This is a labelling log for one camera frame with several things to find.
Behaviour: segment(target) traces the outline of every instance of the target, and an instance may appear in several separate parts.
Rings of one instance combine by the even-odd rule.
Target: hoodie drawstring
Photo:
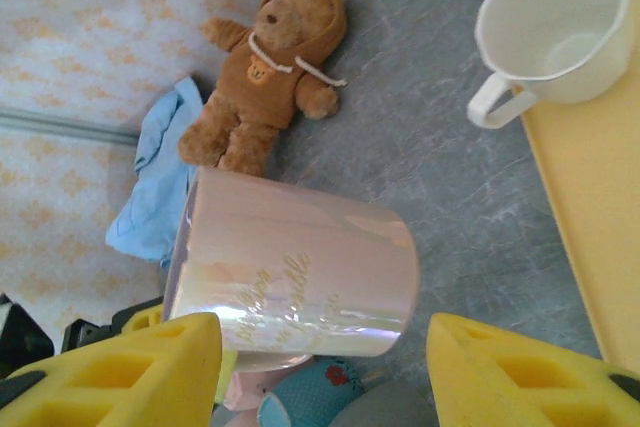
[[[256,37],[256,33],[255,32],[251,32],[251,34],[249,34],[249,47],[251,48],[251,50],[253,51],[254,54],[256,54],[258,57],[260,57],[269,67],[271,67],[274,70],[277,70],[278,72],[284,72],[285,74],[290,74],[291,72],[293,72],[293,67],[291,67],[291,66],[282,65],[282,64],[276,64],[273,61],[273,59],[271,57],[269,57],[267,55],[267,53],[264,52],[258,46],[258,44],[256,43],[256,40],[255,40],[255,37]],[[322,72],[320,72],[320,70],[316,69],[313,65],[309,64],[308,62],[306,62],[299,55],[296,55],[295,61],[296,61],[296,64],[301,69],[307,71],[308,73],[310,73],[314,77],[320,79],[321,81],[323,81],[327,85],[332,85],[334,87],[342,87],[343,85],[347,85],[347,81],[344,80],[344,79],[332,79],[331,77],[327,77]]]

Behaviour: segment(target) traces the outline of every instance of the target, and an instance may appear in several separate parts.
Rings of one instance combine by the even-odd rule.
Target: teddy bear hoodie
[[[260,44],[251,29],[228,33],[239,40],[235,45],[226,40],[230,55],[222,65],[216,90],[236,104],[240,120],[285,129],[295,113],[296,86],[303,75],[332,83],[318,69],[344,37],[347,21],[343,1],[331,2],[334,16],[327,28],[288,49],[274,50]]]

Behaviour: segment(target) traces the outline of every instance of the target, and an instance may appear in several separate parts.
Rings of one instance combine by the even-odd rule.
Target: pink fabric
[[[294,367],[271,372],[234,373],[229,387],[227,387],[224,406],[234,411],[257,409],[262,403],[265,393],[273,389],[283,379],[304,369],[313,362],[314,360],[310,359]]]

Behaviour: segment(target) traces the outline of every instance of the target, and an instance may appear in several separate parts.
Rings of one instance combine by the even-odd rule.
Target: teddy bear paw
[[[314,120],[323,119],[338,112],[338,94],[331,87],[325,87],[313,93],[304,114]]]
[[[220,32],[222,31],[224,24],[224,19],[214,17],[206,21],[200,28],[200,31],[209,42],[216,44],[220,38]]]

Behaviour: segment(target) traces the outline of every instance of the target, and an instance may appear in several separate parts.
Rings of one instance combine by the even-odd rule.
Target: gray object
[[[138,131],[0,106],[0,127],[135,146]]]
[[[351,402],[329,427],[424,427],[430,410],[413,387],[389,382]]]

